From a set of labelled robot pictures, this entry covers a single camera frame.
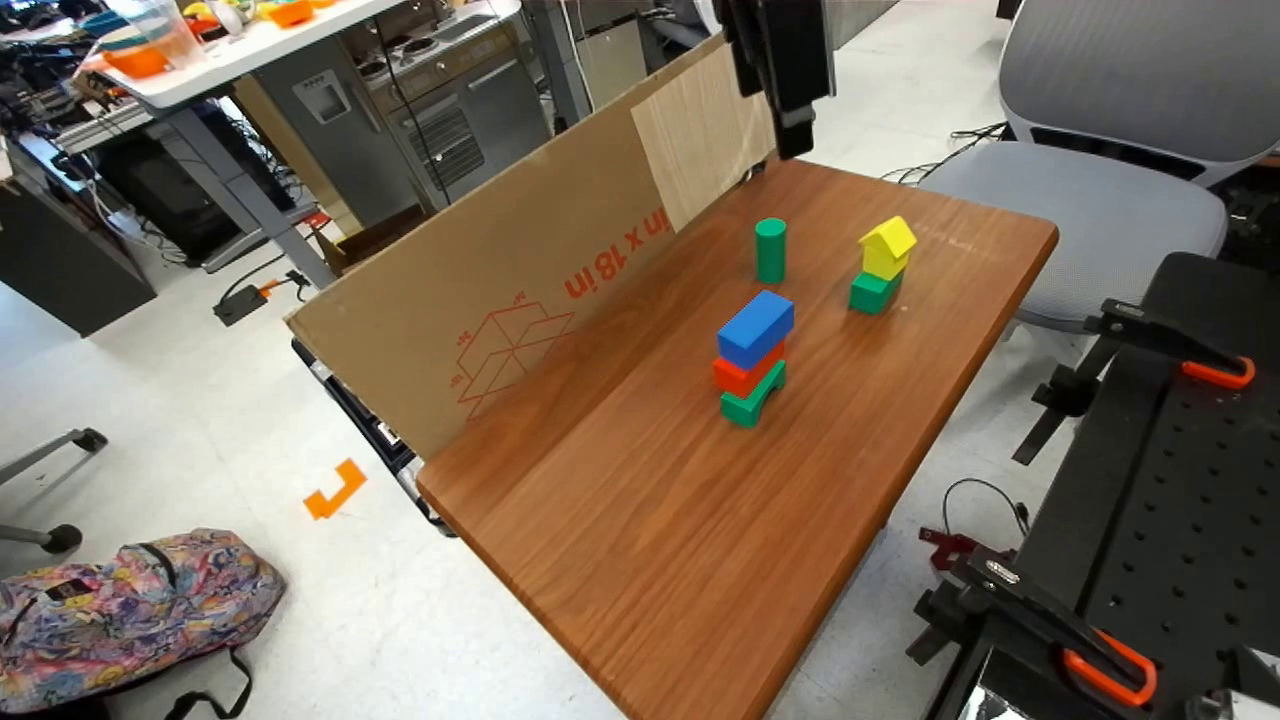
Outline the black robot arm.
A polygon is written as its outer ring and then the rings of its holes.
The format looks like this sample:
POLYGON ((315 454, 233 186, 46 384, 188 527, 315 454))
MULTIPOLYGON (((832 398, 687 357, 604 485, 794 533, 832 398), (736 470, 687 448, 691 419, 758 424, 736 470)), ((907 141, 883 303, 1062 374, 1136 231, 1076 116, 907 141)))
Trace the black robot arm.
POLYGON ((812 148, 815 102, 832 93, 824 0, 714 0, 743 97, 763 97, 775 156, 812 148))

